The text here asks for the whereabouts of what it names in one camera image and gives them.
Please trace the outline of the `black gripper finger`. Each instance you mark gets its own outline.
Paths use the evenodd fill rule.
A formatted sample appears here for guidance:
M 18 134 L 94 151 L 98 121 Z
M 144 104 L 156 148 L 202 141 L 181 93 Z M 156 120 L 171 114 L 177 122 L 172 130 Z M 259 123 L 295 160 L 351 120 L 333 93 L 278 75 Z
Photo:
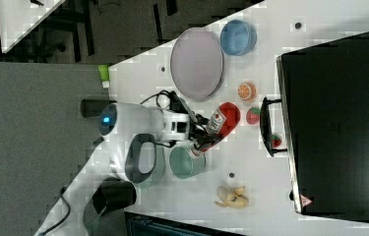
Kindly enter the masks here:
M 207 151 L 219 143 L 219 134 L 208 129 L 208 122 L 209 119 L 200 114 L 190 120 L 189 140 L 196 150 Z

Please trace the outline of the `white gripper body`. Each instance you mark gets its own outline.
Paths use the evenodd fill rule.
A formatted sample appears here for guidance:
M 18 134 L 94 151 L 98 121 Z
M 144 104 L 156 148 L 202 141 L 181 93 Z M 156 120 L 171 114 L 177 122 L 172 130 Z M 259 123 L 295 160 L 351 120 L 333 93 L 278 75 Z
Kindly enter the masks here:
M 188 114 L 175 113 L 164 110 L 163 129 L 161 139 L 163 141 L 186 141 L 189 139 L 190 117 Z

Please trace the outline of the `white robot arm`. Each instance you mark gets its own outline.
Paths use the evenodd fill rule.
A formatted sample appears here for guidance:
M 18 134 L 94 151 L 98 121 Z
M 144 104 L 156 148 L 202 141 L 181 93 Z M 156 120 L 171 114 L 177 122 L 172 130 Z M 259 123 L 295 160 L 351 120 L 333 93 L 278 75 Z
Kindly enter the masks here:
M 207 118 L 196 115 L 181 100 L 166 108 L 122 102 L 107 105 L 100 115 L 101 143 L 61 190 L 33 236 L 89 236 L 85 209 L 105 180 L 146 181 L 154 171 L 159 144 L 189 141 L 196 150 L 207 150 L 219 142 L 219 135 L 205 127 L 207 123 Z

